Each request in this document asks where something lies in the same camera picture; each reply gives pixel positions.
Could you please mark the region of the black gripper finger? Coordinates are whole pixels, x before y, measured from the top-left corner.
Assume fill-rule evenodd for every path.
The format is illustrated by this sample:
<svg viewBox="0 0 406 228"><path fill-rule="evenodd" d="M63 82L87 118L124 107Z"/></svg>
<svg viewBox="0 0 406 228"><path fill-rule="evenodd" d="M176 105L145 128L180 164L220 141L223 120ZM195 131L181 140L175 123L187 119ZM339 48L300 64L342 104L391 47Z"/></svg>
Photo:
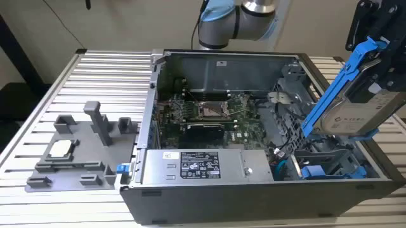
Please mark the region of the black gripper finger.
<svg viewBox="0 0 406 228"><path fill-rule="evenodd" d="M347 51L352 51L356 45L366 39L366 35L374 21L375 11L375 2L371 0L360 0L358 2L344 44Z"/></svg>
<svg viewBox="0 0 406 228"><path fill-rule="evenodd" d="M378 85L391 91L406 90L406 2L383 0L375 13L368 37L384 38L387 46L379 54L380 62L372 68Z"/></svg>

